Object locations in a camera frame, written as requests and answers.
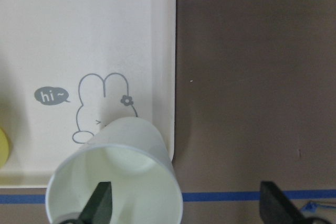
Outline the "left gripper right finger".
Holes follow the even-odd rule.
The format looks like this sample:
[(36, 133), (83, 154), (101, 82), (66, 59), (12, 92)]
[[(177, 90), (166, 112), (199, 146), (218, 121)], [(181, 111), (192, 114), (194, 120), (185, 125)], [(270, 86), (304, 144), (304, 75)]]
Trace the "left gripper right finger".
[(274, 182), (260, 183), (259, 215), (263, 223), (312, 223), (291, 203)]

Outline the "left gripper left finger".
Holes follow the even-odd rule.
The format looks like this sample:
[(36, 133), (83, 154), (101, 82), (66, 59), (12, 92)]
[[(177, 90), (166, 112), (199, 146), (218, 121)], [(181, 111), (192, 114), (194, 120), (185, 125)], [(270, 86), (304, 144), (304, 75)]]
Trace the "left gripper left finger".
[(112, 217), (111, 182), (99, 182), (78, 217), (79, 223), (106, 223)]

